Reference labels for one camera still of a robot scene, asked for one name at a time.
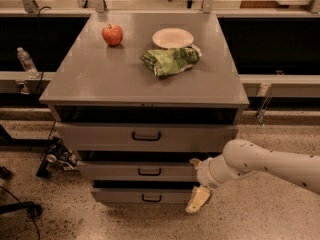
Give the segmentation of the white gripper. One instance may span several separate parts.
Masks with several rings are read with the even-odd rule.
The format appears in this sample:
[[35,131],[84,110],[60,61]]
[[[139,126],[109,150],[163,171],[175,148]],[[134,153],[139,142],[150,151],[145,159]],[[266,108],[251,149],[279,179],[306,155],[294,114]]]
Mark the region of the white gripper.
[[211,191],[232,179],[232,169],[224,157],[209,157],[203,161],[197,158],[189,160],[197,171],[197,180],[201,186],[195,186],[186,206],[187,213],[196,213],[211,197]]

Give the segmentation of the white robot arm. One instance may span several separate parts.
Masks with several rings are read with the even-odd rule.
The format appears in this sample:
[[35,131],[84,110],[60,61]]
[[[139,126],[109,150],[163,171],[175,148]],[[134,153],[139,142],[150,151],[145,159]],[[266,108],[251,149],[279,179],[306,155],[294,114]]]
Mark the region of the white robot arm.
[[320,194],[320,156],[272,151],[243,139],[229,141],[217,157],[192,158],[199,186],[192,190],[187,213],[196,213],[222,184],[265,172]]

